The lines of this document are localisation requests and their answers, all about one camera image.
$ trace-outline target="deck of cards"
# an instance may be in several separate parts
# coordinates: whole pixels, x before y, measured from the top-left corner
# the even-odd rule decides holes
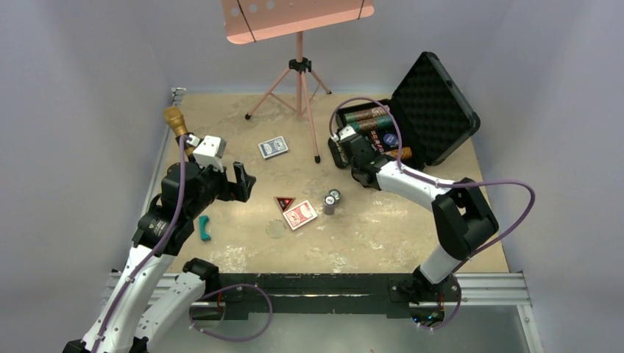
[[[262,158],[265,160],[288,152],[288,146],[283,136],[259,143],[258,147],[260,148]]]
[[[283,213],[286,222],[291,226],[292,230],[300,228],[304,224],[312,222],[318,215],[312,205],[308,201],[304,201],[290,210]]]

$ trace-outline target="open case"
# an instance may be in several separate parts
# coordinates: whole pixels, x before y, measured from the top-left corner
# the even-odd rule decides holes
[[[481,120],[470,107],[437,55],[424,51],[405,78],[394,90],[387,105],[401,130],[403,146],[412,151],[403,162],[422,170],[426,165],[438,165],[464,141],[474,135]],[[338,127],[347,125],[345,114],[376,107],[374,103],[345,107],[338,111]],[[380,152],[397,149],[393,126],[361,132]],[[331,139],[327,142],[338,168],[349,161]]]

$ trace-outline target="black strap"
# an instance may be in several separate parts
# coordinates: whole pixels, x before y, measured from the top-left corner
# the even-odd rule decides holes
[[[360,17],[362,16],[362,9],[364,8],[364,1],[362,0],[362,5],[360,6],[360,14],[358,15],[358,20],[360,19]]]
[[[236,0],[236,2],[238,3],[238,8],[241,10],[241,15],[243,15],[243,19],[245,20],[245,23],[247,24],[247,28],[249,29],[249,33],[251,33],[251,35],[252,35],[254,43],[257,43],[258,41],[255,39],[255,36],[253,35],[252,27],[249,26],[249,22],[247,21],[247,16],[245,16],[245,12],[243,11],[243,7],[241,6],[241,2],[239,0]]]

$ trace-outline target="gray wall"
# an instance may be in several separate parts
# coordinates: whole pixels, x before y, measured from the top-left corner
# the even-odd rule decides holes
[[[465,93],[486,179],[516,177],[534,211],[505,242],[547,352],[624,346],[624,24],[621,1],[516,1]],[[502,227],[526,193],[490,188]]]
[[[376,1],[369,18],[306,32],[304,55],[334,91],[392,92],[421,51],[436,52],[464,85],[511,3]],[[294,35],[242,46],[228,42],[217,0],[134,0],[132,5],[175,86],[265,91],[295,56]],[[294,82],[289,76],[278,90],[291,92]]]
[[[0,352],[60,352],[123,265],[170,102],[122,0],[0,4]]]

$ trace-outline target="case lid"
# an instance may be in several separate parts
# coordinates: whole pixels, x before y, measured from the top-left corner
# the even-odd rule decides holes
[[[444,160],[481,121],[434,53],[424,51],[392,94],[393,108],[402,110],[401,126],[415,134],[427,165]]]

